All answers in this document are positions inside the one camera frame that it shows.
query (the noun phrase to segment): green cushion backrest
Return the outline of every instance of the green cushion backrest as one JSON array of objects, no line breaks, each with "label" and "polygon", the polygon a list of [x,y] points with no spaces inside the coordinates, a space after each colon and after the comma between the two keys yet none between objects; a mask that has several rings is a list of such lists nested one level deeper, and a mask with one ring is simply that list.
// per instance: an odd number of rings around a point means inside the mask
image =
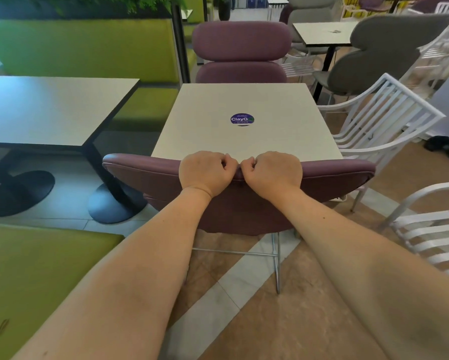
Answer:
[{"label": "green cushion backrest", "polygon": [[188,23],[196,24],[204,22],[203,0],[185,0],[186,8],[193,12],[186,20]]},{"label": "green cushion backrest", "polygon": [[0,20],[0,60],[17,76],[179,83],[170,19]]},{"label": "green cushion backrest", "polygon": [[122,239],[0,224],[0,360],[11,358]]}]

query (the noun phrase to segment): sticker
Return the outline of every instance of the sticker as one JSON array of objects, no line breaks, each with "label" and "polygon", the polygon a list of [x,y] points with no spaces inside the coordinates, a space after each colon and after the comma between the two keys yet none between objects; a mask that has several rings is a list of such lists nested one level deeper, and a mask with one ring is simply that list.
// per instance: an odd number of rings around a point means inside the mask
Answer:
[{"label": "sticker", "polygon": [[249,126],[254,122],[254,117],[250,114],[234,114],[231,116],[231,123],[238,126]]}]

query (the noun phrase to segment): fist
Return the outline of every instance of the fist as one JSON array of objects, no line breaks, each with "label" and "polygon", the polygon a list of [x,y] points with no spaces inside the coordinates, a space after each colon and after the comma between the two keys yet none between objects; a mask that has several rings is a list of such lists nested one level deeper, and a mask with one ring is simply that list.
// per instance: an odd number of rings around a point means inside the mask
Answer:
[{"label": "fist", "polygon": [[213,198],[230,184],[238,162],[229,154],[198,151],[186,156],[179,165],[181,187],[197,188]]},{"label": "fist", "polygon": [[294,155],[277,151],[243,160],[241,170],[248,186],[273,204],[283,192],[300,188],[303,178],[300,160]]}]

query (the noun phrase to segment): tiled floor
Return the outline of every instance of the tiled floor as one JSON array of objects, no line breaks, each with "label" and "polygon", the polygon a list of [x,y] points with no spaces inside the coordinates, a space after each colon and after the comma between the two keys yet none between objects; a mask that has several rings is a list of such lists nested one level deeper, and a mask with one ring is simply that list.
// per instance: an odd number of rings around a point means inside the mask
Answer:
[{"label": "tiled floor", "polygon": [[[243,11],[232,13],[232,20],[245,17]],[[339,126],[340,119],[340,115],[328,117],[331,130]],[[97,145],[102,153],[149,154],[155,141],[156,136],[104,134]],[[77,155],[32,155],[11,173],[33,169],[53,173],[56,185],[52,192],[35,207],[1,218],[0,222],[127,236],[156,214],[147,206],[124,223],[97,223],[88,214],[87,200],[101,181],[86,160]],[[420,143],[410,143],[372,180],[371,189],[355,213],[349,211],[355,194],[335,210],[373,230],[407,195],[445,181],[449,181],[449,159],[426,151]],[[412,209],[425,212],[445,207],[449,208],[449,192],[441,193],[439,198],[425,198]],[[384,236],[397,241],[390,230],[385,230]],[[280,295],[276,294],[271,259],[194,251],[187,281],[169,320],[160,359],[385,359],[306,243],[291,231],[281,233],[281,239]],[[271,240],[270,235],[250,237],[198,231],[195,246],[264,252],[270,251]]]}]

